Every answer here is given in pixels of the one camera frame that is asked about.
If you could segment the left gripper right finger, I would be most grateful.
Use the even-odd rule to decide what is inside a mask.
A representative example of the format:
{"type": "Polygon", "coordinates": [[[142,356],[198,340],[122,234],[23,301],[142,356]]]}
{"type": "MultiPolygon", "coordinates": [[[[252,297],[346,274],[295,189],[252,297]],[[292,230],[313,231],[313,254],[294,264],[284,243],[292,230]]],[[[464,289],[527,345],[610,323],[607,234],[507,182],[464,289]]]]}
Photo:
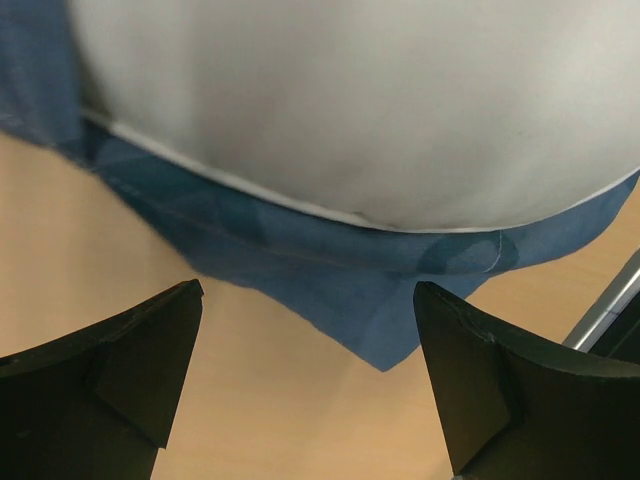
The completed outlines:
{"type": "Polygon", "coordinates": [[[635,479],[639,368],[487,314],[437,284],[414,311],[457,479],[635,479]]]}

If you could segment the white pillow yellow edge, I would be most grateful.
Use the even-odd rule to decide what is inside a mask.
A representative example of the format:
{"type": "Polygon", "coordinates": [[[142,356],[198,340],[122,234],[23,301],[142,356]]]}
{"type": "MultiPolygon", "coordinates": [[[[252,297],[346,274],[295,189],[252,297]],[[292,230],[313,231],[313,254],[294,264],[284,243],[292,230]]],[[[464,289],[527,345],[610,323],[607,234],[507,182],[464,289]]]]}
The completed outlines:
{"type": "Polygon", "coordinates": [[[635,1],[70,1],[83,111],[343,223],[476,232],[639,169],[635,1]]]}

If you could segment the blue lettered pillowcase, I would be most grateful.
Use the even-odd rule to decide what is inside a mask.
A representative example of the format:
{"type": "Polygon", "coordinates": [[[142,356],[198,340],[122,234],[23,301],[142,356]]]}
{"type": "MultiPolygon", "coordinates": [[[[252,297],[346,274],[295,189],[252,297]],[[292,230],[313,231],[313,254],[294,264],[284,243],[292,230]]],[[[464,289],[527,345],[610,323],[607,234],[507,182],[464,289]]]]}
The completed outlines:
{"type": "Polygon", "coordinates": [[[201,274],[257,290],[387,371],[419,344],[420,281],[460,297],[489,278],[569,255],[598,237],[636,186],[629,178],[518,228],[404,234],[309,216],[215,183],[82,117],[66,5],[1,5],[1,129],[95,174],[201,274]]]}

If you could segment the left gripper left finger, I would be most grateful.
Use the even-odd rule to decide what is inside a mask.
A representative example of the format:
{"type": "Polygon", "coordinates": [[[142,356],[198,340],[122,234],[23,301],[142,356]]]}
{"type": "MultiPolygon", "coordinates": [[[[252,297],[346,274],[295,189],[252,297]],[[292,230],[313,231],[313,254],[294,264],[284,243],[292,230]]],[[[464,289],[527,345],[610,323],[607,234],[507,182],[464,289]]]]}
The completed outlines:
{"type": "Polygon", "coordinates": [[[4,479],[148,479],[166,448],[202,316],[180,282],[1,360],[4,479]]]}

